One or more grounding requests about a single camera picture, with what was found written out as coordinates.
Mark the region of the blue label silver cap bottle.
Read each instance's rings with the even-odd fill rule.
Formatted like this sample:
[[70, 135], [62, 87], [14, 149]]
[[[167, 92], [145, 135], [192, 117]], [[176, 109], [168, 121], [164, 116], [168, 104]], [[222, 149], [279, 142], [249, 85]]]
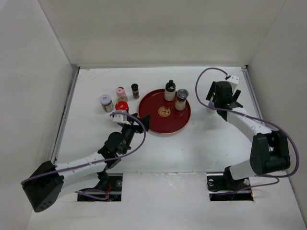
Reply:
[[214, 103], [211, 101], [208, 102], [207, 112], [210, 114], [214, 114], [216, 112]]

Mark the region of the clear cap pepper grinder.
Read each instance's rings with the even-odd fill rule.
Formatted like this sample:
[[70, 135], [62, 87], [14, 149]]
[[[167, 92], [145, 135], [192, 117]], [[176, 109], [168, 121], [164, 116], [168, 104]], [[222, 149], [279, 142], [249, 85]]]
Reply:
[[183, 111], [186, 106], [186, 100], [189, 95], [189, 92], [186, 89], [179, 89], [177, 91], [177, 99], [175, 102], [175, 108], [178, 111]]

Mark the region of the black knob salt grinder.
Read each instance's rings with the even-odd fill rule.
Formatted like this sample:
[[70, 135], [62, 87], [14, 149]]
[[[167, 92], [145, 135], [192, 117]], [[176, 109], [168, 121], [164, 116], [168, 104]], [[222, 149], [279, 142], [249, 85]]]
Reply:
[[167, 101], [172, 101], [176, 94], [176, 84], [173, 80], [169, 80], [165, 85], [164, 98]]

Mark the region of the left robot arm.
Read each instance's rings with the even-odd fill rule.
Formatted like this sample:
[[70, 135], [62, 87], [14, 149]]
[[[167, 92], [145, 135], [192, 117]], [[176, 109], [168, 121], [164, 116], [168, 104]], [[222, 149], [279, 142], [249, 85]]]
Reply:
[[71, 162], [55, 164], [46, 161], [21, 182], [34, 212], [50, 208], [58, 198], [69, 193], [97, 201], [109, 199], [111, 183], [107, 170], [137, 151], [130, 144], [135, 134], [146, 135], [151, 116], [139, 118], [137, 114], [114, 112], [111, 117], [122, 130], [111, 133], [101, 149]]

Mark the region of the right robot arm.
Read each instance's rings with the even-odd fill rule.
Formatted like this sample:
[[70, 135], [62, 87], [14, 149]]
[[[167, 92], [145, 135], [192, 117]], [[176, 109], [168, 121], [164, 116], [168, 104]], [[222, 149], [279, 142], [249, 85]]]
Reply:
[[233, 92], [231, 83], [214, 81], [206, 97], [218, 115], [235, 126], [251, 142], [249, 160], [225, 168], [228, 175], [222, 178], [222, 182], [230, 190], [240, 184], [240, 179], [282, 171], [291, 164], [286, 135], [252, 119], [236, 101], [239, 95], [240, 90]]

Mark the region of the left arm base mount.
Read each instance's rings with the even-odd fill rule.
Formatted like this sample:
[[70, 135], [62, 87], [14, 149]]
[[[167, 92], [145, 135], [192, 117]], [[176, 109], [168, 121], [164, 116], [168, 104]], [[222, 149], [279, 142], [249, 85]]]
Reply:
[[93, 188], [85, 188], [77, 194], [78, 202], [120, 202], [122, 198], [123, 174], [99, 173], [99, 182]]

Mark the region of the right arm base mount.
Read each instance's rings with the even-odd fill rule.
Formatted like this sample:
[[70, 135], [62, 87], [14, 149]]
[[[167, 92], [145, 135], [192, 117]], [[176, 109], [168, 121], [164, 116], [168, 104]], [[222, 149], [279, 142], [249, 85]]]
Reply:
[[223, 172], [207, 173], [210, 201], [254, 201], [249, 178], [234, 180], [229, 167]]

